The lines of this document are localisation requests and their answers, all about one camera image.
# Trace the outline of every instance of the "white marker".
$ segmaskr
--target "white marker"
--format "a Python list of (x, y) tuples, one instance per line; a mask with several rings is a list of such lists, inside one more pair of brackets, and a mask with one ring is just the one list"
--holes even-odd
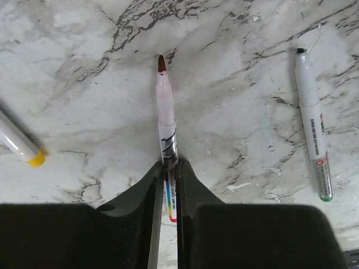
[(0, 112), (0, 140), (22, 161), (32, 167), (45, 162), (41, 151), (2, 113)]
[(295, 74), (313, 177), (320, 199), (329, 202), (333, 198), (333, 187), (330, 179), (323, 114), (313, 66), (306, 49), (297, 49)]
[(174, 118), (172, 86), (169, 83), (162, 55), (158, 58), (156, 99), (162, 163), (167, 170), (171, 170), (178, 164), (176, 120)]
[(168, 215), (172, 222), (177, 222), (176, 166), (178, 164), (178, 154), (176, 120), (174, 118), (172, 86), (171, 83), (169, 83), (162, 55), (158, 58), (156, 99), (162, 163), (165, 168), (164, 183), (168, 204)]

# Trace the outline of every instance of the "marker tip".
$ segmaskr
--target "marker tip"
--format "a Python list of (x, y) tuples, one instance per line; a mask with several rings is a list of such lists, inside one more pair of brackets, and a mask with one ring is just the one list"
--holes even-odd
[(158, 57), (158, 72), (166, 71), (166, 64), (162, 55)]
[(302, 54), (302, 53), (304, 53), (304, 52), (306, 52), (307, 50), (306, 49), (303, 49), (303, 48), (297, 48), (297, 55), (299, 55), (299, 54)]

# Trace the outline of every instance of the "marker label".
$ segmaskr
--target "marker label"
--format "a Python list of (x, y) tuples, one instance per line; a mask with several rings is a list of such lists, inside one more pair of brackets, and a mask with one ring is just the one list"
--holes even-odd
[(164, 187), (168, 205), (168, 216), (171, 222), (177, 222), (176, 177), (177, 167), (173, 170), (165, 171)]
[(303, 126), (311, 160), (322, 160), (326, 154), (323, 115), (320, 103), (312, 107), (301, 106)]
[(330, 181), (328, 153), (320, 160), (312, 160), (312, 168), (314, 177), (318, 184), (318, 190), (323, 198), (329, 198), (333, 195), (332, 184)]
[(176, 121), (171, 126), (158, 123), (162, 163), (165, 169), (173, 169), (178, 164)]

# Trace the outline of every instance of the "white paint speck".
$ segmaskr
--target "white paint speck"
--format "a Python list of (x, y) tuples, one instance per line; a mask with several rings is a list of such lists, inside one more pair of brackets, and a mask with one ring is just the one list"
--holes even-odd
[(231, 192), (234, 192), (235, 189), (243, 188), (243, 187), (248, 186), (250, 184), (252, 184), (252, 182), (242, 183), (242, 184), (240, 184), (238, 186), (230, 185), (230, 186), (227, 186), (227, 189), (229, 189)]
[(260, 21), (260, 16), (253, 16), (254, 21)]
[(271, 170), (272, 173), (276, 173), (277, 176), (279, 176), (279, 177), (282, 176), (282, 174), (281, 174), (279, 168), (275, 168), (275, 167), (263, 167), (263, 169), (269, 169), (269, 170)]
[(353, 124), (350, 124), (350, 125), (351, 125), (351, 127), (352, 127), (352, 129), (353, 129), (354, 131), (359, 132), (359, 128), (358, 128), (358, 127), (354, 126)]
[(278, 197), (276, 194), (271, 193), (270, 195), (271, 195), (278, 203), (282, 203), (281, 200), (279, 199), (279, 197)]
[(55, 14), (53, 16), (53, 25), (56, 27), (60, 24), (61, 21), (61, 15), (60, 14)]

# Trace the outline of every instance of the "brown marker tip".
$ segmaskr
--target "brown marker tip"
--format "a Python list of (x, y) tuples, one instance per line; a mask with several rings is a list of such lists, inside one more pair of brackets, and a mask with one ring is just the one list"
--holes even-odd
[(163, 56), (158, 57), (158, 72), (166, 71), (166, 64), (164, 63)]

